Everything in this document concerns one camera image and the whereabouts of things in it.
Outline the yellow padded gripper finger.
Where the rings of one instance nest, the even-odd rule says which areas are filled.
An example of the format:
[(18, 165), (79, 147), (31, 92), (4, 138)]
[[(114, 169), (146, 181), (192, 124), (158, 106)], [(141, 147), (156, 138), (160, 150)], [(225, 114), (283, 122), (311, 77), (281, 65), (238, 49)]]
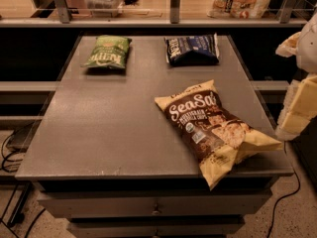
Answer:
[(317, 75), (307, 76), (300, 82), (290, 111), (307, 119), (317, 116)]
[(275, 135), (283, 141), (293, 140), (300, 135), (309, 123), (309, 119), (289, 112), (282, 112), (277, 120)]

